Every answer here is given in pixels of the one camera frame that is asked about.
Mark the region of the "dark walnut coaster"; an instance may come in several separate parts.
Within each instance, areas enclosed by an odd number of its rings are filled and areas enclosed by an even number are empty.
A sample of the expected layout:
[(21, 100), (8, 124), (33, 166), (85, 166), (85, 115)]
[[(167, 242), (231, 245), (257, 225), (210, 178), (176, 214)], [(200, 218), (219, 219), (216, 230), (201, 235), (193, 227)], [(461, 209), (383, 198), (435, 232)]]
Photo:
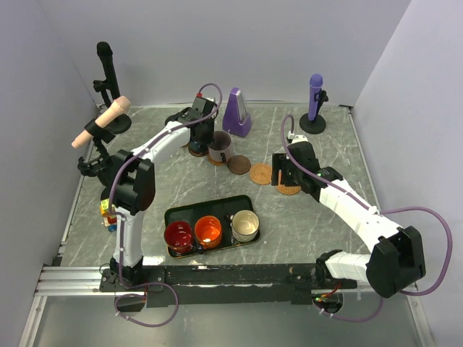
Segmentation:
[(251, 162), (244, 155), (235, 155), (229, 160), (227, 167), (233, 174), (243, 175), (250, 170)]
[(191, 155), (195, 156), (195, 157), (200, 158), (200, 157), (206, 156), (206, 155), (208, 154), (208, 151), (201, 152), (201, 153), (196, 153), (196, 152), (194, 152), (194, 151), (189, 150), (189, 153), (190, 153)]

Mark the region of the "orange cup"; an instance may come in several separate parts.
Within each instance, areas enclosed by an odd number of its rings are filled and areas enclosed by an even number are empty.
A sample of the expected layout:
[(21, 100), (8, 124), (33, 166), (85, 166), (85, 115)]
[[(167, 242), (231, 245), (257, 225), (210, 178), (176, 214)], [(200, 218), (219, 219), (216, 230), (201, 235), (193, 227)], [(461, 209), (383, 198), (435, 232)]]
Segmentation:
[(221, 243), (220, 220), (212, 215), (200, 218), (195, 224), (195, 236), (204, 249), (214, 249)]

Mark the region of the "woven rattan coaster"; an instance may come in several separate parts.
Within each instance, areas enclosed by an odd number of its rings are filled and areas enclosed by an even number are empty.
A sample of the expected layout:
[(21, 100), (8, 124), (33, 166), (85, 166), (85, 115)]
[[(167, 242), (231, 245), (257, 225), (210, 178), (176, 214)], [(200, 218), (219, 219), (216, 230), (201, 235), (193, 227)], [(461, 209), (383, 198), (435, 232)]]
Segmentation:
[(301, 187), (299, 185), (297, 186), (287, 186), (283, 184), (278, 184), (276, 186), (276, 189), (278, 192), (284, 195), (295, 195), (298, 194), (301, 191)]
[(249, 170), (249, 177), (252, 182), (259, 185), (271, 183), (272, 168), (267, 163), (255, 163)]

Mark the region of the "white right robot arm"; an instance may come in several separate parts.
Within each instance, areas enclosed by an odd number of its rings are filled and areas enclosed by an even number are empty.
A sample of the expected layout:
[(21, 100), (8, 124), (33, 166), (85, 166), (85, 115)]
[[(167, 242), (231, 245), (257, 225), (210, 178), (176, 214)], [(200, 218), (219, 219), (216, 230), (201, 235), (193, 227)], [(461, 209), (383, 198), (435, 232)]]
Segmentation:
[(293, 142), (288, 153), (272, 155), (271, 183), (300, 187), (340, 217), (368, 248), (368, 254), (335, 249), (319, 256), (315, 277), (322, 287), (355, 280), (368, 283), (377, 294), (389, 298), (426, 274), (420, 232), (381, 215), (337, 170), (320, 167), (309, 142)]

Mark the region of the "dark blue cup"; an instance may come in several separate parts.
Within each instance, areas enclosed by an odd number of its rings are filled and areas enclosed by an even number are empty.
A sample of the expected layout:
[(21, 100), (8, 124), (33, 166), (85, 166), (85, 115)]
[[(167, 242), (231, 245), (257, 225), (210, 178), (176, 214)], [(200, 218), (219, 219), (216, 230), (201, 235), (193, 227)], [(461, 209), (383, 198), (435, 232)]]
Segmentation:
[(206, 155), (208, 152), (208, 145), (203, 142), (192, 141), (188, 144), (188, 149), (191, 153), (196, 155)]

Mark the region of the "black arm base beam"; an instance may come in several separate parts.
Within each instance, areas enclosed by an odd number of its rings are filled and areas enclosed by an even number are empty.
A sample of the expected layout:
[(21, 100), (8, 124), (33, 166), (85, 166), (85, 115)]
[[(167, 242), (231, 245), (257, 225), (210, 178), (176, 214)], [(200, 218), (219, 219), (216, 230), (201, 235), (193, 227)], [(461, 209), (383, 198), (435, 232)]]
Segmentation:
[(353, 280), (323, 277), (313, 263), (151, 265), (142, 269), (140, 280), (121, 284), (115, 271), (105, 269), (100, 291), (146, 294), (152, 308), (174, 304), (175, 298), (180, 304), (311, 304), (315, 294), (357, 288)]

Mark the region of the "lilac cup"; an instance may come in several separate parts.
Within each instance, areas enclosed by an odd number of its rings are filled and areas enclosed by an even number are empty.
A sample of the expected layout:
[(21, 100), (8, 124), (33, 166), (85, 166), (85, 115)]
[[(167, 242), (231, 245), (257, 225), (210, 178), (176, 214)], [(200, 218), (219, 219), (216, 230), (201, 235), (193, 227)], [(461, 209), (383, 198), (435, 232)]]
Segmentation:
[(215, 131), (213, 141), (208, 145), (208, 157), (215, 163), (227, 163), (233, 156), (232, 139), (227, 132)]

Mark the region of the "cream cup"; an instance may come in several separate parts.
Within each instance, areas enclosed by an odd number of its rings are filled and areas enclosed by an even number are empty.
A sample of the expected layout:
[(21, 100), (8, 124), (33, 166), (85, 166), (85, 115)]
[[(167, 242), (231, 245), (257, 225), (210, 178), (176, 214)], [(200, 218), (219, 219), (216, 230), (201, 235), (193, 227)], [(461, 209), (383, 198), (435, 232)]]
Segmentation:
[(260, 228), (258, 216), (251, 210), (240, 210), (231, 217), (231, 231), (239, 243), (252, 241)]

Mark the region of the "woven rattan coaster front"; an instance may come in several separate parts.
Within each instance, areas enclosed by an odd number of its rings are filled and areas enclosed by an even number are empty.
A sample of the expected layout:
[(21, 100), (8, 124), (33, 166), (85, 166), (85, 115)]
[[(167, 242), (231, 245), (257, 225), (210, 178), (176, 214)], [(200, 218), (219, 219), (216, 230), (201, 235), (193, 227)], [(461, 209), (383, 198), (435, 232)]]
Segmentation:
[(283, 184), (278, 184), (276, 186), (276, 189), (278, 192), (284, 195), (295, 195), (298, 194), (301, 191), (301, 187), (299, 185), (297, 186), (287, 186)]

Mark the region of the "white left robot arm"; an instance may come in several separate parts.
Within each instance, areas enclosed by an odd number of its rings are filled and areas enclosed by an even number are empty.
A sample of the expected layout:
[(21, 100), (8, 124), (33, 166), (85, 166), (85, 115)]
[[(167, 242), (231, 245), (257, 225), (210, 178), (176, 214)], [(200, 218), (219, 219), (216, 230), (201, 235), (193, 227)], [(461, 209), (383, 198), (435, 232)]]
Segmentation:
[(110, 269), (124, 289), (133, 291), (143, 282), (143, 218), (156, 194), (156, 168), (191, 141), (210, 143), (220, 105), (198, 93), (189, 108), (168, 117), (164, 128), (145, 144), (115, 155), (109, 204), (117, 231)]

